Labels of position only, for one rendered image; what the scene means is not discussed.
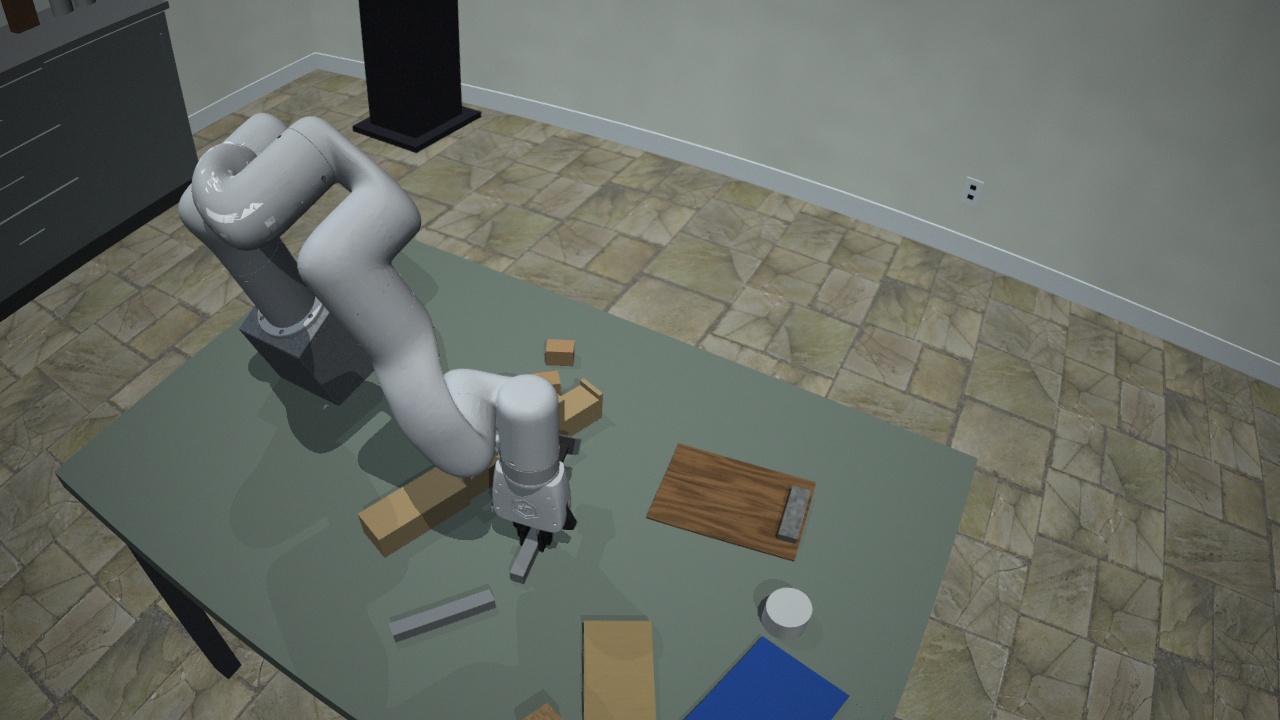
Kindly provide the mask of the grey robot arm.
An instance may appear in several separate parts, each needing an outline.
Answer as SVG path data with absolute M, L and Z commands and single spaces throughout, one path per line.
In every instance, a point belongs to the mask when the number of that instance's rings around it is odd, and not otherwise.
M 280 236 L 335 183 L 349 196 L 296 263 Z M 326 120 L 288 128 L 268 113 L 250 117 L 200 158 L 178 213 L 259 307 L 270 337 L 303 333 L 326 307 L 369 356 L 401 430 L 442 471 L 477 477 L 497 452 L 509 480 L 540 486 L 566 454 L 579 455 L 581 439 L 559 436 L 558 395 L 541 375 L 443 375 L 428 309 L 390 264 L 419 233 L 419 209 Z

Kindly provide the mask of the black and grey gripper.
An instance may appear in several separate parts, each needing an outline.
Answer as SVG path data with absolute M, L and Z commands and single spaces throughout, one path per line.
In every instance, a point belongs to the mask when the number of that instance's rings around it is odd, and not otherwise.
M 521 486 L 506 477 L 499 457 L 493 479 L 492 506 L 498 516 L 513 521 L 513 527 L 518 528 L 521 546 L 531 527 L 540 529 L 538 550 L 541 552 L 550 544 L 553 533 L 562 528 L 573 530 L 577 524 L 570 510 L 570 480 L 563 462 L 550 480 L 540 486 Z

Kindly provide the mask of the grey cylinder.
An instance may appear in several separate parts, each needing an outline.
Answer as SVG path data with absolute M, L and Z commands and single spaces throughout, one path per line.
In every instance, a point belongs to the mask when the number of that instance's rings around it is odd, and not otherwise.
M 801 591 L 781 588 L 767 600 L 762 624 L 771 635 L 788 641 L 801 635 L 812 618 L 812 601 Z

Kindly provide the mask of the blue flat slab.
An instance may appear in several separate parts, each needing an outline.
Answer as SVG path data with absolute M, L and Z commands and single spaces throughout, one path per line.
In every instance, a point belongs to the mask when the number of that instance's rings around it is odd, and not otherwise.
M 849 694 L 762 639 L 684 720 L 831 720 Z

